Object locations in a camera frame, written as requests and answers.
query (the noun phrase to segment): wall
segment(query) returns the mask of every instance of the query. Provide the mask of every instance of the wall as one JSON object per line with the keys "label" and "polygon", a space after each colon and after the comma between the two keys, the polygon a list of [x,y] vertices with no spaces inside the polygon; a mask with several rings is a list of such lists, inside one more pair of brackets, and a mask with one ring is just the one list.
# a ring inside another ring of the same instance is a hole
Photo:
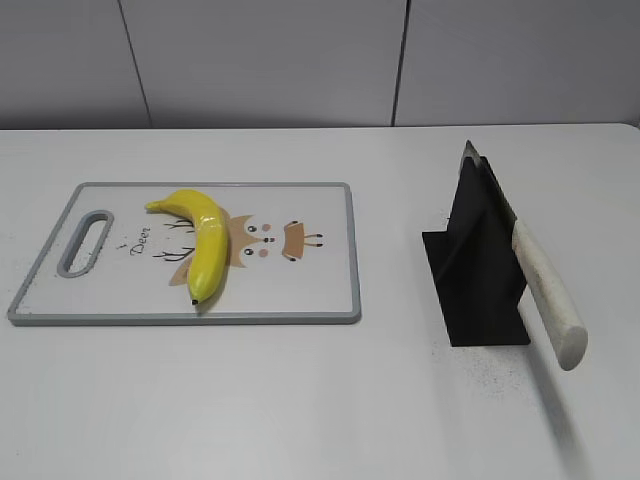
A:
{"label": "wall", "polygon": [[397,125],[637,122],[637,0],[413,0]]}
{"label": "wall", "polygon": [[0,128],[640,118],[640,2],[409,1],[6,0]]}
{"label": "wall", "polygon": [[118,4],[0,4],[0,128],[148,126]]}

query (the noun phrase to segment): white table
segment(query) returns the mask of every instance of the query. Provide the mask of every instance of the white table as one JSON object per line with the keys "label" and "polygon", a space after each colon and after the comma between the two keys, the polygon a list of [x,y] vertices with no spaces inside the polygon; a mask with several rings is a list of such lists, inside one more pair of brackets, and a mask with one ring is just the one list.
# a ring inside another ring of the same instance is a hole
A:
{"label": "white table", "polygon": [[[464,141],[489,157],[590,333],[557,365],[451,348],[420,238]],[[83,181],[345,181],[352,326],[0,322],[3,479],[640,478],[640,131],[623,125],[0,133],[0,305]]]}

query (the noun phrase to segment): kitchen knife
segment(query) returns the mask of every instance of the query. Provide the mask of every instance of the kitchen knife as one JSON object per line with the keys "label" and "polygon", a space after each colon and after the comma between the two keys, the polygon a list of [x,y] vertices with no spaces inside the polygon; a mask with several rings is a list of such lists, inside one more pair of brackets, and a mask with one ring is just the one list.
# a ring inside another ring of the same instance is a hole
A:
{"label": "kitchen knife", "polygon": [[463,162],[465,158],[473,160],[487,193],[500,212],[504,227],[511,235],[511,248],[531,289],[560,367],[572,370],[584,356],[588,334],[562,279],[529,228],[509,205],[486,157],[481,157],[469,141],[462,156]]}

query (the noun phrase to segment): knife handle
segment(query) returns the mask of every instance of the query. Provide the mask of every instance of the knife handle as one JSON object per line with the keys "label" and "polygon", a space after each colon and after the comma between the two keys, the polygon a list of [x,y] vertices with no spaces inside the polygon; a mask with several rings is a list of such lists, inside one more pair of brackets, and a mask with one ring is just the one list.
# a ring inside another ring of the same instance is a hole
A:
{"label": "knife handle", "polygon": [[529,228],[517,219],[511,246],[518,258],[542,322],[563,370],[574,369],[587,349],[587,329],[558,272]]}

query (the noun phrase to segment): black knife holder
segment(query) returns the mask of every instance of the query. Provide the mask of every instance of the black knife holder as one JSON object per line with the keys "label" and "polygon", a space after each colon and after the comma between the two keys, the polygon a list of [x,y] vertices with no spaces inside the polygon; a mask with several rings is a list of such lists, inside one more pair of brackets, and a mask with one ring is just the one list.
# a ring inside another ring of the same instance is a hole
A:
{"label": "black knife holder", "polygon": [[517,309],[526,280],[512,227],[473,159],[463,158],[447,230],[422,233],[454,347],[530,343]]}

